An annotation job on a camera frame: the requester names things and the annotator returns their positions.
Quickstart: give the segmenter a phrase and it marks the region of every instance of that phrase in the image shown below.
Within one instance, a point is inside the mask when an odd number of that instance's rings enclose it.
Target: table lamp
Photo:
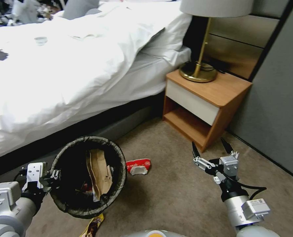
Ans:
[[[199,59],[187,62],[180,69],[180,75],[194,82],[210,82],[217,76],[217,70],[202,63],[211,17],[237,17],[248,15],[252,11],[253,0],[182,0],[180,10],[184,13],[208,17],[205,36],[201,45]]]

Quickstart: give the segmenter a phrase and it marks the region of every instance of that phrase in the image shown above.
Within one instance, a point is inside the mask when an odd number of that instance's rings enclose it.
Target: nightstand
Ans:
[[[201,152],[222,135],[252,85],[227,73],[218,73],[208,83],[188,81],[178,70],[166,78],[163,120],[194,141]]]

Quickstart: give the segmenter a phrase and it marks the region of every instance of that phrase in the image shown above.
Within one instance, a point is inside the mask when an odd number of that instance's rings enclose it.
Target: gold lamp base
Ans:
[[[179,68],[182,77],[193,82],[206,83],[216,79],[217,70],[211,65],[202,63],[198,76],[194,75],[197,62],[186,62]]]

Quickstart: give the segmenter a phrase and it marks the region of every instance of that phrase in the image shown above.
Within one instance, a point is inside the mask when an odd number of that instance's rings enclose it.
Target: trash can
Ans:
[[[106,164],[110,166],[112,184],[99,201],[93,201],[93,193],[81,191],[90,180],[85,153],[88,150],[104,151]],[[120,147],[102,137],[83,137],[67,144],[56,156],[51,173],[60,170],[60,185],[50,194],[57,207],[68,214],[90,219],[109,207],[122,190],[127,179],[127,167]]]

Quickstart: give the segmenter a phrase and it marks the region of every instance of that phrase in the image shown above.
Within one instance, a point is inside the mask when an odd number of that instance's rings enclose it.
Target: red snack wrapper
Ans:
[[[134,161],[127,161],[127,170],[130,174],[147,174],[149,168],[151,167],[150,159],[139,159]]]

